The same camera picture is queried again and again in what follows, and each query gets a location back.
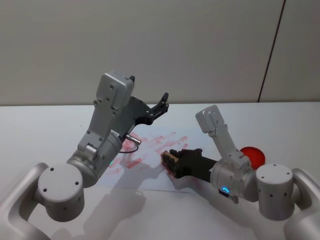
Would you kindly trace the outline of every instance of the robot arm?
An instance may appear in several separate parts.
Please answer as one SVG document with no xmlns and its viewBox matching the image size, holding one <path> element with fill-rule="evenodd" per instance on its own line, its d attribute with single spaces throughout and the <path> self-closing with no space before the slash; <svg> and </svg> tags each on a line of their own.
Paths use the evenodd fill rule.
<svg viewBox="0 0 320 240">
<path fill-rule="evenodd" d="M 125 139 L 139 124 L 151 125 L 168 111 L 168 93 L 153 108 L 131 96 L 135 77 L 109 72 L 102 75 L 94 112 L 77 149 L 64 164 L 33 167 L 0 201 L 0 240 L 50 240 L 28 223 L 37 204 L 58 222 L 75 219 L 85 205 L 84 188 L 93 186 L 115 156 Z"/>
<path fill-rule="evenodd" d="M 260 213 L 274 221 L 288 219 L 287 240 L 316 240 L 320 236 L 320 187 L 301 169 L 266 164 L 256 171 L 250 160 L 235 147 L 217 106 L 196 114 L 204 133 L 213 139 L 221 160 L 201 155 L 201 149 L 164 152 L 162 163 L 176 178 L 193 176 L 209 182 L 219 193 L 238 202 L 243 198 L 259 203 Z M 300 212 L 294 214 L 295 204 Z"/>
</svg>

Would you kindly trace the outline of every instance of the white table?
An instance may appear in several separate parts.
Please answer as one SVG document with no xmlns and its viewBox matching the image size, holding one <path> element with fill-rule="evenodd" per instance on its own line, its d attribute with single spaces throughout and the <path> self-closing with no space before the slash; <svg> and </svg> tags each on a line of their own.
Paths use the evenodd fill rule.
<svg viewBox="0 0 320 240">
<path fill-rule="evenodd" d="M 195 114 L 210 105 L 172 104 L 154 124 L 195 126 Z M 218 107 L 238 148 L 258 147 L 267 163 L 303 168 L 320 180 L 320 103 Z M 92 112 L 92 106 L 0 107 L 0 193 L 35 163 L 64 163 L 87 129 Z M 210 157 L 220 157 L 213 142 Z M 94 186 L 85 190 L 85 208 L 77 219 L 58 223 L 37 206 L 29 221 L 53 240 L 284 239 L 285 221 L 265 219 L 256 203 L 241 200 L 236 205 L 214 189 L 205 197 L 210 204 L 191 193 Z"/>
</svg>

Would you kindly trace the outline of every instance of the beige wall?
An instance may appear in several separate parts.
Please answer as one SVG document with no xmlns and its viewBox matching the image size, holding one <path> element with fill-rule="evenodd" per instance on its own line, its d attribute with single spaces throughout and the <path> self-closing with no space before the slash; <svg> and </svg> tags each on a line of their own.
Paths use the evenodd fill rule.
<svg viewBox="0 0 320 240">
<path fill-rule="evenodd" d="M 1 0 L 0 105 L 90 104 L 102 73 L 149 103 L 256 102 L 282 0 Z"/>
<path fill-rule="evenodd" d="M 320 101 L 320 1 L 285 3 L 261 102 Z"/>
</svg>

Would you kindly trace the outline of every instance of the red ball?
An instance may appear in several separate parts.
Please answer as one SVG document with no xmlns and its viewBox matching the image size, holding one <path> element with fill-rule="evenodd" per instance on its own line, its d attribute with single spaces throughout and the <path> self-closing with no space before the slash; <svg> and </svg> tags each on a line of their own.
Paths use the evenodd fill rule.
<svg viewBox="0 0 320 240">
<path fill-rule="evenodd" d="M 253 146 L 246 146 L 240 150 L 246 155 L 251 162 L 251 167 L 254 170 L 257 170 L 259 167 L 266 163 L 266 156 L 265 154 L 258 148 Z"/>
</svg>

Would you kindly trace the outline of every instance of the white paper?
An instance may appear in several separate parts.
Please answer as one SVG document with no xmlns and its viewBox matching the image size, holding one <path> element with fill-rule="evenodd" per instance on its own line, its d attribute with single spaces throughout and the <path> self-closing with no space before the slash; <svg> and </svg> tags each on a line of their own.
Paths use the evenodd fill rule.
<svg viewBox="0 0 320 240">
<path fill-rule="evenodd" d="M 140 125 L 131 133 L 142 140 L 139 150 L 119 153 L 98 181 L 98 186 L 125 189 L 193 192 L 206 182 L 194 177 L 173 179 L 161 163 L 161 153 L 175 149 L 202 149 L 210 157 L 214 142 L 197 127 L 194 129 Z M 130 141 L 123 143 L 122 151 L 135 149 Z"/>
</svg>

